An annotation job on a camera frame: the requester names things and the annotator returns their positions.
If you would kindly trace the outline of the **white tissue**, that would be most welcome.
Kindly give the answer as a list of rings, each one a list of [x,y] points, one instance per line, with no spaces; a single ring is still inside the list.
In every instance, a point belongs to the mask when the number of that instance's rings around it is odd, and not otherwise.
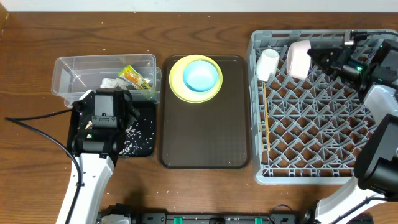
[[[127,90],[129,82],[120,78],[104,78],[102,79],[100,88],[117,88],[120,87],[123,90]]]

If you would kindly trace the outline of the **light blue bowl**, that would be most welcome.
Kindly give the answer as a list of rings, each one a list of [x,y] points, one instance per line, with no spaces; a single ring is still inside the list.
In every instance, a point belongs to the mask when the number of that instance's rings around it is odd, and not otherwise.
[[[210,91],[218,81],[216,67],[210,62],[197,60],[189,63],[183,71],[185,86],[198,93]]]

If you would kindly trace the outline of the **rice grains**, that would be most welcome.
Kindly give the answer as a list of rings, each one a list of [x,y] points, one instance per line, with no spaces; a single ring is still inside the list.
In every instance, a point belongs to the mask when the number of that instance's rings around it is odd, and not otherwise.
[[[153,129],[139,129],[131,126],[126,130],[124,149],[119,157],[147,157],[154,151],[155,132]]]

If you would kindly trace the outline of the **grey dishwasher rack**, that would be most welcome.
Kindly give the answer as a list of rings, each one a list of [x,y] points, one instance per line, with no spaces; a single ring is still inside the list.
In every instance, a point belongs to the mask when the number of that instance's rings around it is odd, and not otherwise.
[[[332,80],[316,65],[299,80],[287,74],[290,44],[309,40],[313,47],[337,47],[343,30],[257,30],[246,51],[251,100],[254,180],[261,185],[341,185],[376,129],[357,92]],[[276,50],[279,64],[266,82],[269,136],[267,151],[262,80],[257,61],[265,49]],[[262,124],[259,140],[258,123]]]

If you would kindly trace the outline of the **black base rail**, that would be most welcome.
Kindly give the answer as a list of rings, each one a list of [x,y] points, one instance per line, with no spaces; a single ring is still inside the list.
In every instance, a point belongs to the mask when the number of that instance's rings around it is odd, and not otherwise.
[[[222,215],[222,214],[167,214],[136,213],[130,206],[117,203],[97,215],[95,224],[297,224],[294,213],[271,215]]]

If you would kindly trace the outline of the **clear plastic bin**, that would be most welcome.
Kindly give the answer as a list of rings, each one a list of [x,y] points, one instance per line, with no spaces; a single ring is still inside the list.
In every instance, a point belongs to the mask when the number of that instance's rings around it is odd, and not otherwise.
[[[152,54],[86,55],[60,57],[55,61],[52,93],[64,98],[65,106],[79,100],[88,90],[100,88],[102,79],[119,78],[127,65],[139,72],[151,90],[129,90],[134,101],[160,102],[162,72]]]

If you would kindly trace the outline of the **dark brown serving tray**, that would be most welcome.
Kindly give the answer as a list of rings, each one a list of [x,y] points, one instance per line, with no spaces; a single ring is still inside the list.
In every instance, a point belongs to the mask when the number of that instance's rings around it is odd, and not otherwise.
[[[159,161],[168,169],[241,169],[251,160],[250,106],[246,61],[238,55],[214,55],[223,83],[212,99],[188,103],[169,85],[172,66],[163,66]]]

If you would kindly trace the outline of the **white cup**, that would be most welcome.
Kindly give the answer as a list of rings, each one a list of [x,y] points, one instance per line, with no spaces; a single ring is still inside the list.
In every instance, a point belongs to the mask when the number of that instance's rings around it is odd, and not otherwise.
[[[279,64],[280,55],[276,50],[265,49],[261,52],[257,61],[256,73],[258,79],[267,82],[271,76],[274,76]]]

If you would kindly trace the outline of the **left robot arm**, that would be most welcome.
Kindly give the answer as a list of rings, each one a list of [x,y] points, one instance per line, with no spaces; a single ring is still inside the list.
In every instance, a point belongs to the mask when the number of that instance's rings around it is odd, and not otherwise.
[[[121,88],[88,90],[72,104],[66,146],[72,169],[57,223],[96,221],[126,130],[138,117],[130,92]]]

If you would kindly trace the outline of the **yellow plate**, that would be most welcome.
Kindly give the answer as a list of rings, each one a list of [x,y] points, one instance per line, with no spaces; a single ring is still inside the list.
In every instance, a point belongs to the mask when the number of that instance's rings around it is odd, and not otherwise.
[[[183,71],[184,68],[191,62],[202,60],[210,62],[216,67],[218,72],[218,81],[216,85],[207,92],[198,93],[188,89],[183,82]],[[172,66],[169,73],[169,85],[172,92],[181,100],[188,103],[202,103],[212,99],[221,90],[223,84],[223,73],[220,66],[211,58],[204,55],[187,55],[178,59]]]

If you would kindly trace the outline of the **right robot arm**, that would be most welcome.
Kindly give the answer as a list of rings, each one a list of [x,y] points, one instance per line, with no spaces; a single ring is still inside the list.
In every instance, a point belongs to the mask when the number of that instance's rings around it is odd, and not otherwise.
[[[348,223],[373,206],[397,201],[397,42],[384,40],[369,65],[353,59],[353,52],[338,47],[307,53],[325,74],[353,86],[377,128],[357,155],[352,178],[309,208],[302,223]]]

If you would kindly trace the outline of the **white bowl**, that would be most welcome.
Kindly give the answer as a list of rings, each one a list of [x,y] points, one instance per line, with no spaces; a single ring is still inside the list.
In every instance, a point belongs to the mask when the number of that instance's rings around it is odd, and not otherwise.
[[[288,76],[300,80],[306,79],[311,64],[311,57],[307,53],[310,49],[309,40],[301,40],[290,45],[286,60]]]

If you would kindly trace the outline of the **green orange snack wrapper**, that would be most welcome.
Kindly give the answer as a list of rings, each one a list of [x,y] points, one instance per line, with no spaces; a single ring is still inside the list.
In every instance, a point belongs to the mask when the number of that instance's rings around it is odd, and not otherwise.
[[[123,79],[123,88],[127,90],[151,90],[149,82],[131,65],[124,67],[118,77]]]

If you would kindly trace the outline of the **black rectangular tray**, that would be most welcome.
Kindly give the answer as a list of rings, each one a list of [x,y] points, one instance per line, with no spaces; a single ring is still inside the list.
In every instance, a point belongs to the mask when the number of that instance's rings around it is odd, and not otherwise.
[[[127,100],[72,104],[67,151],[79,157],[147,157],[155,145],[155,106]]]

